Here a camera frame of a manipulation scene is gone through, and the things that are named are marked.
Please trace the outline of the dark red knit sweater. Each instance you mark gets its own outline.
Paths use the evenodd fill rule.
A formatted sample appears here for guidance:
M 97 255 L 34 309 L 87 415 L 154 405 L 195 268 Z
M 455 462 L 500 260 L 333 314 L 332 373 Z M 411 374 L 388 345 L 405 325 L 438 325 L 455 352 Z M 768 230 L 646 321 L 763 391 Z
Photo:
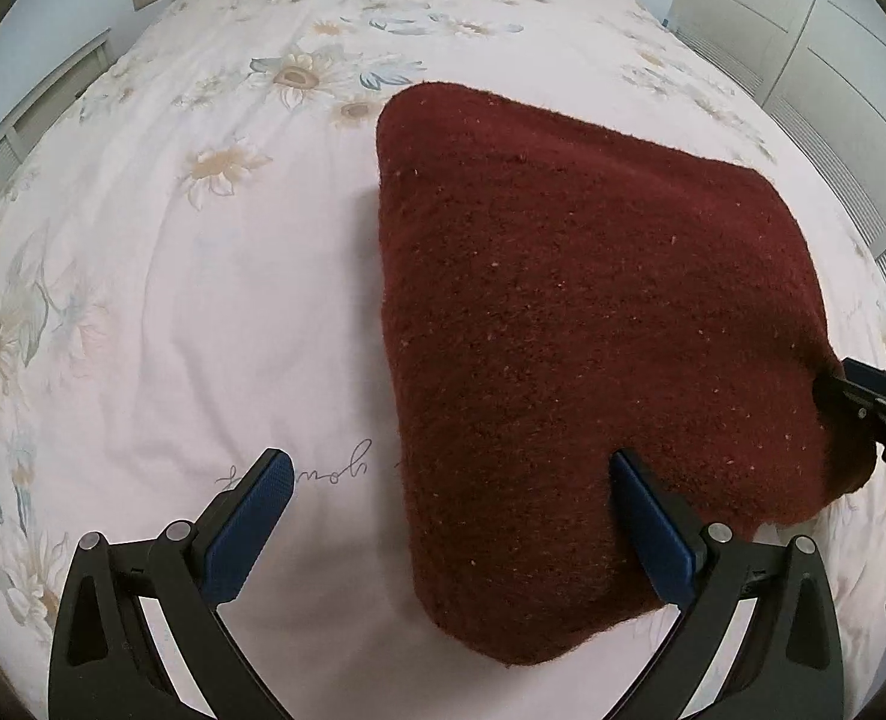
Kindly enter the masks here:
M 537 665 L 655 610 L 617 450 L 741 536 L 870 479 L 814 403 L 840 362 L 759 172 L 453 83 L 397 93 L 376 154 L 414 590 L 457 642 Z

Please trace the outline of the white wardrobe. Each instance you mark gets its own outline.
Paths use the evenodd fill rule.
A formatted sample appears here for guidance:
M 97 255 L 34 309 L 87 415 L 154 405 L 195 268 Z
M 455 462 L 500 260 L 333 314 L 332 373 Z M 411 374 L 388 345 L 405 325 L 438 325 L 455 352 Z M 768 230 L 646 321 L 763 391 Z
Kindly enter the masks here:
M 668 25 L 811 160 L 886 277 L 886 13 L 876 0 L 672 0 Z

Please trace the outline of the pink floral bed cover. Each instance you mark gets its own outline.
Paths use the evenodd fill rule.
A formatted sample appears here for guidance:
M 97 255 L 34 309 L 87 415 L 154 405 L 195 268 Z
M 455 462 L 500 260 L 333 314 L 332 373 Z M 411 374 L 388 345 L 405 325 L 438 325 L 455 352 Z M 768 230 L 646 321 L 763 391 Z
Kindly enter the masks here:
M 596 718 L 674 611 L 537 665 L 445 634 L 414 590 L 384 348 L 376 126 L 422 83 L 497 94 L 759 172 L 800 227 L 837 358 L 886 367 L 886 277 L 783 128 L 668 25 L 672 0 L 18 0 L 29 57 L 111 29 L 112 64 L 0 193 L 0 671 L 46 713 L 75 544 L 155 535 L 262 450 L 294 502 L 240 600 L 244 653 L 301 718 Z M 886 674 L 886 465 L 796 525 L 818 543 L 845 708 Z

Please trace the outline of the white low cabinet left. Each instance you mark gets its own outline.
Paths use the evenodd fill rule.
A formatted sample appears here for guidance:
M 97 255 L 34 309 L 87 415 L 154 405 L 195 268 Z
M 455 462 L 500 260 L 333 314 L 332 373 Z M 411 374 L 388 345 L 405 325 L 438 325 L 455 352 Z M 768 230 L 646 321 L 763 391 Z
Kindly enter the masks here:
M 111 65 L 111 29 L 70 54 L 0 121 L 0 193 L 36 143 Z

